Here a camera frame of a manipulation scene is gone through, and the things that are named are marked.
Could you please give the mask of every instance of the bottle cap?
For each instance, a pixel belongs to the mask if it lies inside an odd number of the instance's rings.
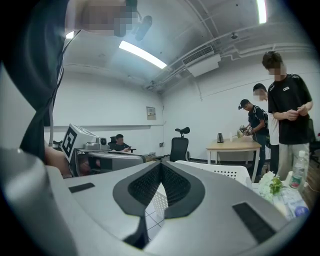
[[[300,158],[304,158],[305,154],[306,154],[306,152],[304,152],[303,150],[299,151],[299,157]]]

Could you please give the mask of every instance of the fluorescent light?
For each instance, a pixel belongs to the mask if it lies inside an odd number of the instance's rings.
[[[258,5],[259,11],[259,23],[266,23],[267,22],[267,11],[266,11],[266,3],[265,0],[256,0]]]
[[[160,69],[163,69],[167,66],[167,64],[162,62],[160,59],[156,58],[155,56],[151,55],[150,53],[146,52],[145,50],[142,50],[139,47],[136,47],[133,44],[128,43],[126,41],[122,41],[119,45],[119,48],[123,49],[125,51],[128,51],[132,54],[135,54],[135,55],[145,59],[148,62],[151,62],[152,64],[156,65]]]
[[[72,31],[72,32],[66,34],[65,38],[72,39],[72,38],[74,38],[74,35],[75,35],[75,32]]]

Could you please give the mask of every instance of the air conditioner vent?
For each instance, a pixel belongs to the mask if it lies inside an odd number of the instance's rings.
[[[184,65],[187,65],[188,63],[190,62],[193,62],[203,56],[206,56],[207,54],[210,54],[210,53],[214,53],[214,50],[212,49],[211,46],[208,46],[206,48],[203,48],[202,50],[199,50],[197,51],[196,53],[190,55],[189,57],[183,59],[183,63]]]

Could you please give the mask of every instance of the white plastic basket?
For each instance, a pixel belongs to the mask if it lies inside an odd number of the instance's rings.
[[[242,185],[252,189],[252,183],[251,183],[248,170],[244,166],[213,165],[213,164],[205,164],[205,163],[197,163],[197,162],[180,161],[180,160],[176,161],[176,163],[196,167],[205,171],[230,177],[231,179],[234,179],[240,182]],[[160,183],[160,186],[156,191],[152,199],[152,202],[153,202],[156,214],[164,218],[165,209],[168,208],[168,201],[167,201],[166,191],[162,183]]]

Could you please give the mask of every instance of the ceiling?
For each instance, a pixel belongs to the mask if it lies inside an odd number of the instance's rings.
[[[256,0],[138,0],[138,11],[152,16],[142,41],[128,32],[124,38],[82,31],[64,57],[67,71],[113,77],[126,84],[162,93],[190,76],[182,59],[212,46],[215,53],[242,58],[260,46],[309,44],[299,25],[279,0],[265,0],[267,23],[259,25]],[[237,39],[232,39],[235,32]],[[168,66],[155,65],[119,49],[125,40]]]

